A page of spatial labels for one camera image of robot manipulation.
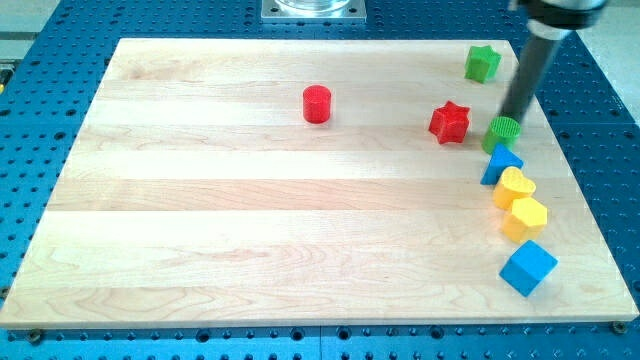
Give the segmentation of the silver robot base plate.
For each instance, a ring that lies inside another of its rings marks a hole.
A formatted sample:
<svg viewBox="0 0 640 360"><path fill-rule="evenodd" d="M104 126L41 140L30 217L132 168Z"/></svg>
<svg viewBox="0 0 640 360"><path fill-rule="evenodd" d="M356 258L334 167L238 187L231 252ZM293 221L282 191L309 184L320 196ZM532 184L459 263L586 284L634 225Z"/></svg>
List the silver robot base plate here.
<svg viewBox="0 0 640 360"><path fill-rule="evenodd" d="M365 23L365 0L261 0L262 23Z"/></svg>

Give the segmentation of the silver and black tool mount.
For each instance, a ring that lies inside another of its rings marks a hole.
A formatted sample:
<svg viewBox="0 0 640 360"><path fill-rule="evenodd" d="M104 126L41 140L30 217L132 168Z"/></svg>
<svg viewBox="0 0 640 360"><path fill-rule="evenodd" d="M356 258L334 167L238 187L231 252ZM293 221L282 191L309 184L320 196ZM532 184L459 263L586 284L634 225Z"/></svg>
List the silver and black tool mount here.
<svg viewBox="0 0 640 360"><path fill-rule="evenodd" d="M527 28L535 36L563 40L570 32L592 27L601 17L607 0L510 0L508 9L520 8L528 16Z"/></svg>

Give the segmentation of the black pusher rod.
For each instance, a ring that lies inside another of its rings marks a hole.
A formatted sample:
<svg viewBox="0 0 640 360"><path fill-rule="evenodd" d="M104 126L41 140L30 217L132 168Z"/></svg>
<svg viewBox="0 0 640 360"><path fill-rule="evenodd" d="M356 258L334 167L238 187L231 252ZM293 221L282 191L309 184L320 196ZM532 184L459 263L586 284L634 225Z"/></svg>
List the black pusher rod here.
<svg viewBox="0 0 640 360"><path fill-rule="evenodd" d="M535 34L529 36L520 53L515 75L498 111L499 116L509 117L518 123L524 120L535 92L559 47L559 40L549 40Z"/></svg>

